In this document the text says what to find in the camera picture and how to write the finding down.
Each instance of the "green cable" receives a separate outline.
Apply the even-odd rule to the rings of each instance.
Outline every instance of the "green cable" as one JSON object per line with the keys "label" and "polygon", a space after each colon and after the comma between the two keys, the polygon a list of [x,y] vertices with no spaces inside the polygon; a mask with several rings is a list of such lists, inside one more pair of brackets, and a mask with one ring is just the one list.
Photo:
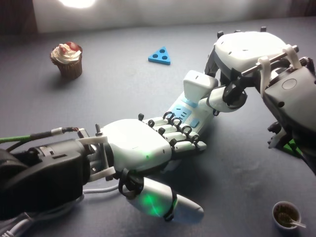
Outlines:
{"label": "green cable", "polygon": [[0,143],[29,141],[30,139],[31,139],[31,136],[30,136],[30,135],[27,135],[27,136],[17,136],[17,137],[2,137],[2,138],[0,138]]}

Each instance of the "bright light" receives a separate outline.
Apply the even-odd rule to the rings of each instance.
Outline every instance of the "bright light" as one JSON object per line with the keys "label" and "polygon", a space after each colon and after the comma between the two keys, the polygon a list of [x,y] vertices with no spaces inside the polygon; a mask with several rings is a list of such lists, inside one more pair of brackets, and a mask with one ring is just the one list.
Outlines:
{"label": "bright light", "polygon": [[94,4],[95,0],[59,0],[63,5],[75,8],[87,8]]}

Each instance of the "gray table surface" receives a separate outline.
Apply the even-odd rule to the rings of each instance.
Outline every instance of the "gray table surface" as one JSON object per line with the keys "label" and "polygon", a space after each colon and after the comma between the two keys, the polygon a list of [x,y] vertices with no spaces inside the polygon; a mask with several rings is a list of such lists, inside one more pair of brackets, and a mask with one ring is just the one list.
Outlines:
{"label": "gray table surface", "polygon": [[[316,18],[271,19],[210,25],[134,28],[0,38],[0,137],[25,135],[60,126],[84,127],[118,119],[161,116],[183,91],[189,70],[203,72],[207,55],[223,30],[268,32],[297,44],[299,56],[316,59]],[[52,48],[74,41],[83,48],[83,74],[60,79],[49,60]],[[171,65],[147,57],[166,46]],[[247,89],[237,112],[221,113],[203,135],[207,150],[184,160],[174,171],[155,177],[194,200],[205,211],[200,224],[165,223],[134,209],[117,191],[86,195],[71,213],[38,223],[27,236],[212,236],[278,237],[272,207],[291,201],[307,229],[288,236],[316,233],[316,178],[299,159],[268,149],[267,127],[275,121],[260,95]],[[75,137],[46,139],[51,142]],[[105,187],[117,181],[86,185]]]}

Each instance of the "small cup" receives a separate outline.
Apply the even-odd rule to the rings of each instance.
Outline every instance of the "small cup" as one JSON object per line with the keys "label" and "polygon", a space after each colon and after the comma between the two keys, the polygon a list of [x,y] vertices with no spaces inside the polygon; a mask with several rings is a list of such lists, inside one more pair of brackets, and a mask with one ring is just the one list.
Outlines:
{"label": "small cup", "polygon": [[286,226],[283,226],[281,223],[279,223],[277,221],[277,218],[278,218],[277,216],[281,212],[288,214],[294,221],[301,222],[302,216],[298,207],[288,201],[279,201],[278,203],[274,205],[272,209],[273,220],[279,228],[283,230],[293,230],[297,228],[297,226],[294,226],[294,225],[291,227],[286,227]]}

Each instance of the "blue power outlet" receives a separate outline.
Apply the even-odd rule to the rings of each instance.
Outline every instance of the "blue power outlet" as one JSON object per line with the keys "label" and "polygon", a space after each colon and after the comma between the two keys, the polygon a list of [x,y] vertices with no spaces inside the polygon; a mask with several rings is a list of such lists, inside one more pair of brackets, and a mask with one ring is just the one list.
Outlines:
{"label": "blue power outlet", "polygon": [[191,110],[183,107],[182,105],[176,105],[172,112],[174,113],[174,116],[181,119],[182,122],[185,122],[192,113]]}

